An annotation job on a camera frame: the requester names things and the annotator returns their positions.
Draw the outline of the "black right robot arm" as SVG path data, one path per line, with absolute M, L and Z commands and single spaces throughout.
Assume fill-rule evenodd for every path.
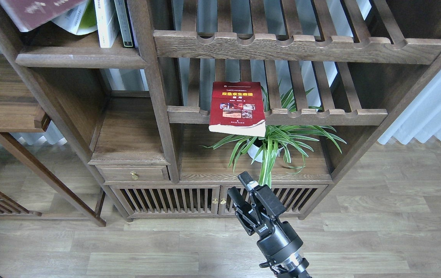
M 244 200 L 233 187 L 228 195 L 236 208 L 235 215 L 250 236 L 257 233 L 257 245 L 266 258 L 260 268 L 269 267 L 277 278 L 309 278 L 309 263 L 299 254 L 303 241 L 289 222 L 281 222 L 279 215 L 286 211 L 282 202 L 268 185 L 260 185 L 248 172 L 238 175 L 248 192 L 250 202 Z

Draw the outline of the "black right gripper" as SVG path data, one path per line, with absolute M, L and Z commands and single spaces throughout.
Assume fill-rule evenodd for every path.
M 230 188 L 227 193 L 234 207 L 235 215 L 250 236 L 257 233 L 260 239 L 256 242 L 266 262 L 259 264 L 260 268 L 270 268 L 274 273 L 306 273 L 309 262 L 299 253 L 303 245 L 300 236 L 289 222 L 280 222 L 279 215 L 286 211 L 282 202 L 273 193 L 268 185 L 260 185 L 254 181 L 248 172 L 238 175 L 238 179 L 250 193 L 251 206 L 259 220 L 262 216 L 267 219 L 256 227 L 246 220 L 249 212 L 249 203 L 244 200 L 237 188 Z

